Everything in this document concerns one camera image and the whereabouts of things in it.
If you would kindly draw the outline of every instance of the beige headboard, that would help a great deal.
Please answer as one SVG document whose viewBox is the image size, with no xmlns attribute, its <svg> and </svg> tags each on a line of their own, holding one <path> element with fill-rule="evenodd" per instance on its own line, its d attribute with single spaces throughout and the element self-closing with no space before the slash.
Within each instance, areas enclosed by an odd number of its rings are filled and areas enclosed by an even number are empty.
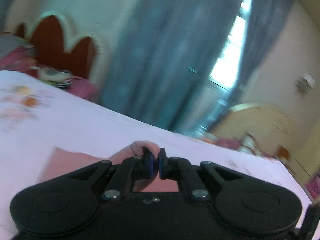
<svg viewBox="0 0 320 240">
<path fill-rule="evenodd" d="M 260 149 L 270 155 L 275 155 L 280 145 L 292 151 L 295 125 L 275 106 L 255 103 L 233 106 L 210 133 L 218 138 L 241 139 L 247 130 L 252 131 Z"/>
</svg>

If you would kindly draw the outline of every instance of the red headboard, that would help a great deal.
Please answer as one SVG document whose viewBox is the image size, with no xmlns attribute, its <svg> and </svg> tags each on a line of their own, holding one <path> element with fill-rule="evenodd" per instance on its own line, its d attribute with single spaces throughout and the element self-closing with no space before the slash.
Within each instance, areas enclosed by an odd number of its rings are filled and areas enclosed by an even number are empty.
<svg viewBox="0 0 320 240">
<path fill-rule="evenodd" d="M 25 25 L 23 23 L 18 26 L 16 35 L 25 38 Z M 88 78 L 96 55 L 92 38 L 83 38 L 71 53 L 65 53 L 60 22 L 55 16 L 51 15 L 38 25 L 29 42 L 36 47 L 37 60 L 40 64 L 56 69 L 69 70 L 75 76 Z"/>
</svg>

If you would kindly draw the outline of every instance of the bed sheet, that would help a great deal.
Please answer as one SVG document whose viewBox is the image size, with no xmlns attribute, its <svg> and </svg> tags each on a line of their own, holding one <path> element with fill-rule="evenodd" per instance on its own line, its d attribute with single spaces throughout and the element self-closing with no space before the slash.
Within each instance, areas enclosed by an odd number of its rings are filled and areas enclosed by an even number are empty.
<svg viewBox="0 0 320 240">
<path fill-rule="evenodd" d="M 167 155 L 203 160 L 293 191 L 304 213 L 311 203 L 276 160 L 239 154 L 139 122 L 14 71 L 0 71 L 0 239 L 17 230 L 9 204 L 16 193 L 36 184 L 54 147 L 107 158 L 136 140 L 149 140 Z"/>
</svg>

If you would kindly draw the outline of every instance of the window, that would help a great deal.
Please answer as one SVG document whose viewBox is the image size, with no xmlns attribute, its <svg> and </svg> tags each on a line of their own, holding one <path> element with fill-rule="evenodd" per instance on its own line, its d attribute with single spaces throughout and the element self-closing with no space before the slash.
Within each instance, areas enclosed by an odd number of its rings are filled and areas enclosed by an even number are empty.
<svg viewBox="0 0 320 240">
<path fill-rule="evenodd" d="M 251 0 L 243 0 L 226 43 L 215 62 L 209 80 L 226 89 L 233 87 L 243 47 L 246 21 L 249 16 Z"/>
</svg>

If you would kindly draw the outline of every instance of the black object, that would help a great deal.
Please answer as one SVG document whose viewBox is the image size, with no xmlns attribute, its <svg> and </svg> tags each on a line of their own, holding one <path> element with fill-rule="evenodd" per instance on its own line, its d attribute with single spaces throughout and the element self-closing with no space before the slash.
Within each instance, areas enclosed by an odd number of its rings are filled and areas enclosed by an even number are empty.
<svg viewBox="0 0 320 240">
<path fill-rule="evenodd" d="M 156 161 L 145 149 L 144 158 L 113 166 L 100 161 L 26 188 L 10 205 L 20 231 L 14 239 L 309 240 L 314 234 L 320 207 L 310 207 L 295 230 L 301 203 L 285 188 L 211 162 L 168 159 L 163 148 Z M 160 178 L 176 180 L 180 191 L 132 192 L 158 166 Z"/>
</svg>

